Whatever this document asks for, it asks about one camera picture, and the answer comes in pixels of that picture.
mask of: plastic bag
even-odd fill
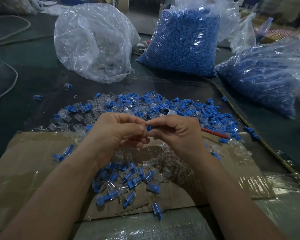
[[[219,26],[220,17],[204,7],[164,10],[151,44],[137,61],[154,68],[216,76]]]
[[[233,53],[256,46],[256,36],[252,25],[252,19],[255,16],[255,13],[251,13],[247,17],[244,17],[238,28],[227,38],[229,43],[231,43],[230,48]]]
[[[36,14],[28,0],[0,0],[0,13]]]
[[[128,18],[109,4],[70,7],[56,21],[56,54],[80,76],[101,83],[123,80],[132,71],[132,46],[140,36]]]
[[[218,42],[225,40],[240,24],[239,6],[234,0],[176,0],[176,6],[196,9],[204,7],[220,16]]]
[[[300,98],[300,40],[282,39],[244,50],[216,66],[238,92],[292,119]]]

